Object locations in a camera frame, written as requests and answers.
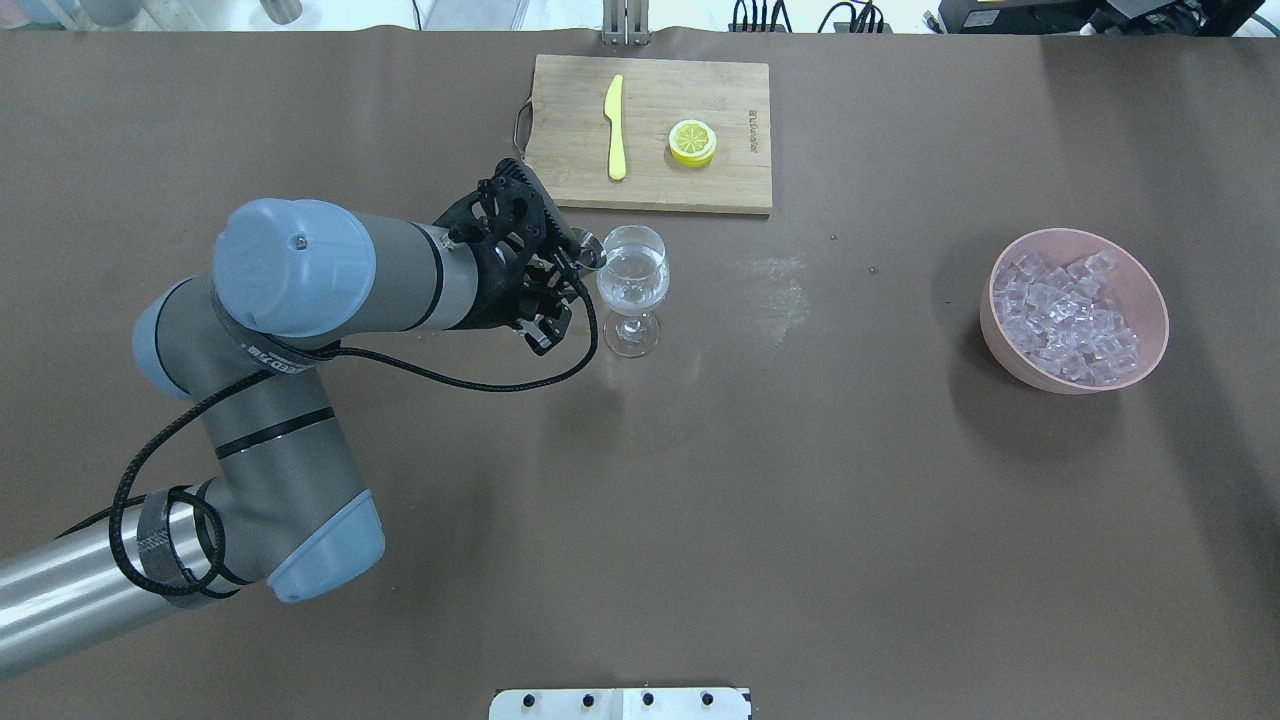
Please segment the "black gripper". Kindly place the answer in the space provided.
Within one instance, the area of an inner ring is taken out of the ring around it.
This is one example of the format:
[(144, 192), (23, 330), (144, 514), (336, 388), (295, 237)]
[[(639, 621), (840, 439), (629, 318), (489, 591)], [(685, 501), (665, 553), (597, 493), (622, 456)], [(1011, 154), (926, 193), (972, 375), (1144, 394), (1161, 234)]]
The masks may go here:
[(575, 301), (570, 274), (595, 272), (575, 268), (571, 225), (525, 161), (500, 160), (436, 224), (476, 266), (476, 295), (458, 329), (509, 327), (539, 357), (564, 340)]

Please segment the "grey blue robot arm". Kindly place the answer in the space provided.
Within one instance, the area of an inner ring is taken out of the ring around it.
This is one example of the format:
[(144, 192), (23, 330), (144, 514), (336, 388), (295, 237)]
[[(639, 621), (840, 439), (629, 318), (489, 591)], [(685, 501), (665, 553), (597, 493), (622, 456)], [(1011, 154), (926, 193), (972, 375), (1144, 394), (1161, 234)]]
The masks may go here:
[[(319, 368), (360, 357), (485, 393), (559, 383), (596, 352), (584, 279), (604, 263), (600, 240), (515, 158), (431, 223), (316, 199), (236, 209), (210, 269), (159, 296), (132, 333), (141, 373), (187, 411), (128, 461), (104, 510), (3, 564), (3, 678), (257, 583), (298, 603), (367, 571), (381, 520)], [(588, 351), (540, 380), (461, 380), (347, 345), (508, 328), (541, 356), (576, 301)]]

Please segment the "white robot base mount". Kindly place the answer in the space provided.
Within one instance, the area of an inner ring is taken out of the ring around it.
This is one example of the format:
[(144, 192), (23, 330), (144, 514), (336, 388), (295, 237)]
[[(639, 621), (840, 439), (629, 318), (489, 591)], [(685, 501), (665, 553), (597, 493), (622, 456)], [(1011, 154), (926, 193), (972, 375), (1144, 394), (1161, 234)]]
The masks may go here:
[(750, 691), (727, 685), (504, 689), (489, 719), (753, 719)]

